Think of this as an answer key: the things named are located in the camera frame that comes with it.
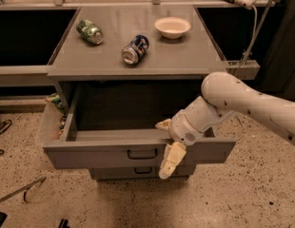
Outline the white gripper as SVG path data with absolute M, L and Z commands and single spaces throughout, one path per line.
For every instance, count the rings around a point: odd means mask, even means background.
M 186 155 L 187 146 L 194 145 L 212 126 L 234 115 L 234 111 L 217 108 L 199 96 L 171 119 L 157 123 L 155 127 L 168 131 L 170 137 L 175 141 L 166 145 L 159 177 L 162 180 L 168 179 Z

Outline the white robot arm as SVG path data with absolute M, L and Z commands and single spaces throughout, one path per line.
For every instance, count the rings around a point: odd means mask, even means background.
M 155 125 L 168 132 L 159 177 L 169 178 L 186 155 L 215 124 L 234 113 L 247 115 L 295 146 L 295 103 L 259 92 L 226 72 L 213 72 L 201 85 L 202 95 L 172 118 Z

